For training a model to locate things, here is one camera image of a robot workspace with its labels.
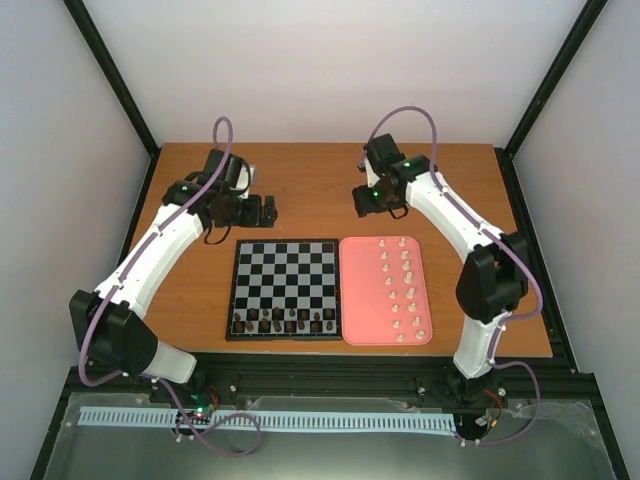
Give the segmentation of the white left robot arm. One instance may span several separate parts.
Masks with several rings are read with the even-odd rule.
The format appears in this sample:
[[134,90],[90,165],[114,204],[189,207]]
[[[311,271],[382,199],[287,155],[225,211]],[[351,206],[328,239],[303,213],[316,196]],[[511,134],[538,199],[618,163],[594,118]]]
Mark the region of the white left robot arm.
[[88,360],[108,365],[110,380],[145,376],[173,382],[186,402],[201,400],[208,378],[196,369],[194,355],[158,339],[145,323],[151,302],[179,258],[215,228],[270,228],[277,218],[275,200],[251,193],[257,169],[229,150],[210,150],[205,166],[173,183],[146,232],[120,265],[94,290],[78,290],[69,311],[79,347],[83,383]]

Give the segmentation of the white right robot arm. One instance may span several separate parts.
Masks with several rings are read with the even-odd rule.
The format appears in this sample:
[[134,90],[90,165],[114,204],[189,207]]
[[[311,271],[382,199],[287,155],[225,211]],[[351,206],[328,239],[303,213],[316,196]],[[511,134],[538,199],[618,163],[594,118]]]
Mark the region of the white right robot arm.
[[455,295],[464,323],[447,387],[454,403],[469,403],[489,385],[505,323],[528,292],[526,240],[486,221],[451,188],[432,159],[407,157],[391,135],[370,139],[363,151],[360,169],[366,182],[352,191],[357,215],[414,209],[461,259]]

